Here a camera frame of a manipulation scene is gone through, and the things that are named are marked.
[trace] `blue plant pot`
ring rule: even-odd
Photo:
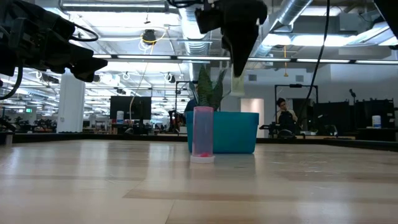
[[[213,153],[253,153],[258,125],[258,113],[215,112]],[[192,153],[193,112],[187,113],[187,131],[189,151]]]

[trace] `fluorescent light fixture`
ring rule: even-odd
[[[94,55],[94,58],[112,58],[110,55]]]
[[[353,36],[349,39],[349,44],[363,44],[373,37],[385,32],[390,29],[386,22],[380,22],[375,24],[374,27],[366,32]]]
[[[349,60],[340,59],[321,59],[321,63],[348,63]]]
[[[151,4],[97,4],[97,3],[65,3],[62,4],[63,7],[142,7],[142,8],[160,8],[164,5],[151,5]]]
[[[380,46],[395,46],[398,45],[397,37],[391,37],[390,39],[384,41],[383,43],[379,44]]]
[[[121,59],[161,59],[161,60],[170,60],[170,56],[156,56],[156,55],[118,55],[118,58]]]
[[[398,65],[398,60],[357,60],[355,63],[358,64],[368,64],[368,65]]]
[[[10,109],[25,109],[25,106],[4,106],[4,107]]]
[[[307,62],[307,63],[317,63],[318,59],[297,59],[298,62]],[[339,59],[321,59],[320,63],[348,63],[349,60],[339,60]]]
[[[268,34],[267,37],[262,41],[263,45],[290,45],[291,39],[287,35]]]
[[[10,81],[10,80],[1,80],[1,81],[4,82],[4,83],[8,83],[8,84],[11,84],[11,85],[15,85],[15,82]]]
[[[102,105],[103,104],[103,102],[100,102],[100,101],[86,101],[85,103],[90,104],[90,105],[95,105],[95,104]]]
[[[57,104],[56,103],[49,103],[49,102],[44,102],[46,105],[51,105],[51,106],[57,106]]]
[[[26,91],[26,90],[21,90],[20,88],[17,89],[16,93],[18,93],[18,94],[23,94],[23,95],[28,95],[28,94],[29,94],[28,91]]]
[[[290,58],[249,58],[250,62],[289,62]]]
[[[341,47],[346,45],[351,40],[350,38],[340,35],[328,35],[325,46]],[[294,37],[292,45],[319,47],[323,45],[323,35],[298,35]]]
[[[228,61],[229,57],[177,56],[177,60],[221,60],[221,61]]]

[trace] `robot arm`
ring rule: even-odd
[[[206,34],[221,28],[222,47],[231,54],[234,76],[240,77],[259,35],[259,25],[267,19],[263,0],[167,0],[177,8],[203,4],[195,11],[199,30]]]
[[[92,82],[94,72],[107,66],[108,62],[93,58],[92,50],[69,43],[69,40],[98,39],[90,30],[96,38],[84,40],[74,37],[76,26],[35,4],[1,0],[0,73],[11,77],[15,67],[55,73],[65,73],[69,68],[77,79]]]

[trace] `green leaf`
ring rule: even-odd
[[[226,70],[220,72],[218,75],[217,84],[214,87],[213,95],[211,96],[210,106],[214,108],[214,110],[218,110],[221,104],[221,100],[223,99],[223,80],[225,77]]]
[[[191,89],[193,93],[193,98],[195,99],[195,102],[197,103],[197,105],[199,105],[199,96],[192,81],[189,82],[189,89]]]
[[[209,101],[213,95],[213,86],[210,76],[206,69],[202,66],[198,77],[198,97],[199,106],[210,106]]]

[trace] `monitor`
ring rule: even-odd
[[[110,119],[116,119],[118,111],[124,112],[124,119],[130,119],[129,106],[133,96],[111,96]],[[136,96],[131,105],[131,119],[151,119],[152,98]]]
[[[83,121],[83,127],[90,127],[90,121]]]

